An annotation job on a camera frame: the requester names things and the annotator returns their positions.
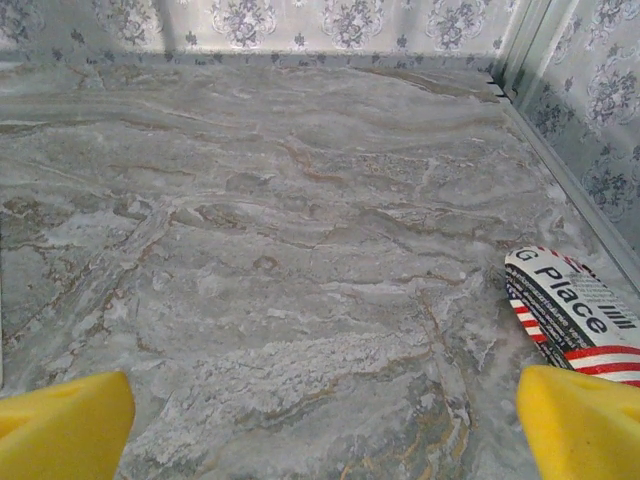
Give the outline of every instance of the floral wallpaper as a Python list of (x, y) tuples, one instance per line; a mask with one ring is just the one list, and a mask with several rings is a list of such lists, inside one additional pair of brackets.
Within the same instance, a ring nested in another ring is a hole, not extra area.
[(522, 107), (640, 252), (640, 2), (573, 4)]
[(488, 69), (528, 0), (0, 0), (0, 61)]

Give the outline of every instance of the vein in marble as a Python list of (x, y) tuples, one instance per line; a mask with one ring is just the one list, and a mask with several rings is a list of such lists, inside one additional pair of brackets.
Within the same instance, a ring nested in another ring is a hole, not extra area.
[(504, 255), (630, 290), (484, 77), (1, 73), (3, 395), (126, 371), (120, 480), (536, 478)]

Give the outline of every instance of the damask pattern wallpaper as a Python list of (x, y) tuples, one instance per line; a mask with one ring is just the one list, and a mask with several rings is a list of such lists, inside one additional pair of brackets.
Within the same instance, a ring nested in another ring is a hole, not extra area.
[(519, 0), (0, 0), (0, 60), (488, 69)]
[(573, 4), (523, 108), (640, 252), (640, 2)]

